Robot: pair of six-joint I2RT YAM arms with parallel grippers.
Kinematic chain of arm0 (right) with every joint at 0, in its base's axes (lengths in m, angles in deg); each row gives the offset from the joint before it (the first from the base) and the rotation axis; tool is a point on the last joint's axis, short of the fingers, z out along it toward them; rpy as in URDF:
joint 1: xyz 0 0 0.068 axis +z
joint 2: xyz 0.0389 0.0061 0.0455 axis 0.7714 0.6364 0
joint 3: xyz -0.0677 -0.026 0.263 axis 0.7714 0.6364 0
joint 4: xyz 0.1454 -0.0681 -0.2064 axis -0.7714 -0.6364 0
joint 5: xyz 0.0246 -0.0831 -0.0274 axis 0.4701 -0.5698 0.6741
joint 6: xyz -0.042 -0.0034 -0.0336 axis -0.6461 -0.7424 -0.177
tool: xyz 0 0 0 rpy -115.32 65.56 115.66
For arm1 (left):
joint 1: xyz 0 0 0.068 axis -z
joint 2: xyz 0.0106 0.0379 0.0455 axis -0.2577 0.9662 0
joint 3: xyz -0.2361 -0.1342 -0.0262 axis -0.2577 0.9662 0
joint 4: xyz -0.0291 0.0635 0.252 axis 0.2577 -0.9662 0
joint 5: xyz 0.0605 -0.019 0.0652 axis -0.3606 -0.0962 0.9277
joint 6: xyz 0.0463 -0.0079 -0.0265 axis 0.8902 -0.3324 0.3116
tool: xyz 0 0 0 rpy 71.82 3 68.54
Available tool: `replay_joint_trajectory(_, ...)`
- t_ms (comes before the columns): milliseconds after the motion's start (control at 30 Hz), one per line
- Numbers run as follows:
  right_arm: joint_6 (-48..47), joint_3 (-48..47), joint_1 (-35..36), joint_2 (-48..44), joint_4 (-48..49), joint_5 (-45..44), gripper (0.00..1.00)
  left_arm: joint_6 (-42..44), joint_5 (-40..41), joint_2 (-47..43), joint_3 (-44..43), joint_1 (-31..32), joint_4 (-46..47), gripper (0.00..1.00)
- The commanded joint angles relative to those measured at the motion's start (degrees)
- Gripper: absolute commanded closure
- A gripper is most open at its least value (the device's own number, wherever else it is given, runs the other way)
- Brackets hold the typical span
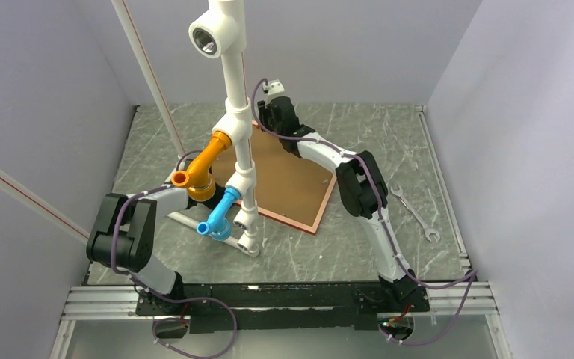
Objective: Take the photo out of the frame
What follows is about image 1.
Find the orange pipe elbow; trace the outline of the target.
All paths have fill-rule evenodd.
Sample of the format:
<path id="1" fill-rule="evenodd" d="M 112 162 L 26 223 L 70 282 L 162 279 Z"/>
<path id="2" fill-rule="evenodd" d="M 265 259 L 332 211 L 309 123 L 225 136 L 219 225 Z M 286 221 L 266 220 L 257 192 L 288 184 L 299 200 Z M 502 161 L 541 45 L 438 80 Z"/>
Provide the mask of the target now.
<path id="1" fill-rule="evenodd" d="M 173 173 L 172 184 L 184 188 L 188 196 L 197 202 L 211 199 L 216 192 L 216 183 L 210 173 L 210 168 L 215 159 L 231 146 L 232 140 L 226 133 L 215 131 L 208 145 L 189 164 L 188 168 Z"/>

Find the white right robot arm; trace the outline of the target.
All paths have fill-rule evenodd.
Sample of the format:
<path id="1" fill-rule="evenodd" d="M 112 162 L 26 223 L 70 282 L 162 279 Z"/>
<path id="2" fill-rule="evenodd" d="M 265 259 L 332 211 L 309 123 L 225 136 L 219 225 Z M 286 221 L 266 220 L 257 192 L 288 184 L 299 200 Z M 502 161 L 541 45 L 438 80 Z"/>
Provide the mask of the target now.
<path id="1" fill-rule="evenodd" d="M 377 261 L 382 300 L 390 310 L 427 308 L 422 288 L 398 248 L 387 209 L 388 189 L 371 152 L 345 150 L 302 124 L 287 96 L 257 103 L 257 122 L 283 149 L 336 175 L 345 210 L 362 225 Z"/>

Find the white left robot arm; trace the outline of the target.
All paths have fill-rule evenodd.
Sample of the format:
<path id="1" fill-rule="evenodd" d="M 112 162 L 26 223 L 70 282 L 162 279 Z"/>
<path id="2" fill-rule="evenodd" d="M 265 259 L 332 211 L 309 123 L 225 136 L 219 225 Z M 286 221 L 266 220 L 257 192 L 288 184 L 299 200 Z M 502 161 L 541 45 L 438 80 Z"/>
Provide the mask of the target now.
<path id="1" fill-rule="evenodd" d="M 109 193 L 103 197 L 90 231 L 87 258 L 156 292 L 155 304 L 167 314 L 177 313 L 186 299 L 183 279 L 154 254 L 155 229 L 170 213 L 199 203 L 170 181 L 133 195 Z"/>

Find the blue pipe elbow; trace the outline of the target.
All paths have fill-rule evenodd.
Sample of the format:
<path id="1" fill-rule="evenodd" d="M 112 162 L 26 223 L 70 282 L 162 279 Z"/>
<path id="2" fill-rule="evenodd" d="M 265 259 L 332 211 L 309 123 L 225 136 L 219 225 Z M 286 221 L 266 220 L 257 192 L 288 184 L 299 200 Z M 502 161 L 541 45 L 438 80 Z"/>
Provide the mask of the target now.
<path id="1" fill-rule="evenodd" d="M 206 221 L 197 225 L 196 231 L 200 235 L 211 236 L 214 240 L 222 242 L 230 237 L 232 226 L 226 219 L 226 214 L 234 202 L 241 198 L 241 193 L 232 187 L 226 187 L 223 197 L 212 210 Z"/>

